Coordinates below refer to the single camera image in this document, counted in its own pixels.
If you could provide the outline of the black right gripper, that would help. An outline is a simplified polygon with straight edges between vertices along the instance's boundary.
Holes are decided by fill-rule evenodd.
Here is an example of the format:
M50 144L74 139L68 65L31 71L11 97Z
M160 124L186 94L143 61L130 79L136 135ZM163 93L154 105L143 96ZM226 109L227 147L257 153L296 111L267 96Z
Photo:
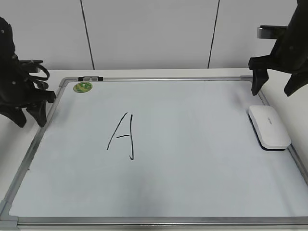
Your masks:
M253 71L253 96L268 81L267 69L271 69L291 74L284 87L284 93L289 97L308 84L308 38L279 38L269 55L250 58L248 67Z

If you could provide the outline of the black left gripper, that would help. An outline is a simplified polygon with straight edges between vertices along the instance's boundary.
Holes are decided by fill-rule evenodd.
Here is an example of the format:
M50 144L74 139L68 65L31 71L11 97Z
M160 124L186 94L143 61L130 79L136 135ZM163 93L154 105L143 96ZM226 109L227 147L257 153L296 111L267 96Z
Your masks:
M23 128L26 117L21 108L32 115L40 127L46 125L46 101L53 103L55 93L48 90L49 71L39 64L40 72L24 70L16 56L0 58L0 113Z

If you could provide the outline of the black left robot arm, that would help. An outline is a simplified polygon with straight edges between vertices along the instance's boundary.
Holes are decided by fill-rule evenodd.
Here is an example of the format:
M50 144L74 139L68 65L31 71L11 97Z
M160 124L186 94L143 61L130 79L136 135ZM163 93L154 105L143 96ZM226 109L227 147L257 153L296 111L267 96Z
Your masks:
M1 18L0 114L21 128L26 124L23 109L40 127L45 126L46 103L53 103L56 99L55 92L48 90L46 82L50 73L41 64L42 60L19 60L15 53L12 27Z

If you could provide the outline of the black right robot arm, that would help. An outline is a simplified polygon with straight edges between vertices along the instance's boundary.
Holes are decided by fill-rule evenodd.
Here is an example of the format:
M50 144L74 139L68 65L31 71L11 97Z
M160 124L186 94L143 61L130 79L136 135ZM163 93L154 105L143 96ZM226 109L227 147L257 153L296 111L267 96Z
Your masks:
M276 40L269 55L252 57L248 67L253 71L251 92L257 95L268 81L268 70L291 75L284 87L286 96L308 84L308 2L298 0L287 26L260 25L259 39Z

